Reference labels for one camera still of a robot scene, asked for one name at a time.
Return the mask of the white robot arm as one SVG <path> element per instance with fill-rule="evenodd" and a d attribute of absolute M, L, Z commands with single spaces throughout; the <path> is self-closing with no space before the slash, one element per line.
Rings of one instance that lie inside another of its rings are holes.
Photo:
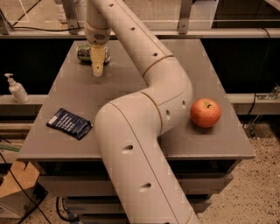
<path fill-rule="evenodd" d="M 123 0 L 86 0 L 85 35 L 95 75 L 114 33 L 147 87 L 105 104 L 94 119 L 101 158 L 129 224 L 200 224 L 158 137 L 187 114 L 193 87 L 185 69 Z"/>

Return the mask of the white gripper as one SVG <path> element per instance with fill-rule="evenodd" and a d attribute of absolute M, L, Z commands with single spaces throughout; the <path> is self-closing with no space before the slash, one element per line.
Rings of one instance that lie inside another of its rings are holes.
<path fill-rule="evenodd" d="M 105 61 L 105 45 L 109 41 L 111 27 L 107 22 L 97 22 L 90 24 L 85 22 L 85 37 L 92 45 L 90 48 L 90 59 L 95 77 L 101 77 L 103 64 Z"/>

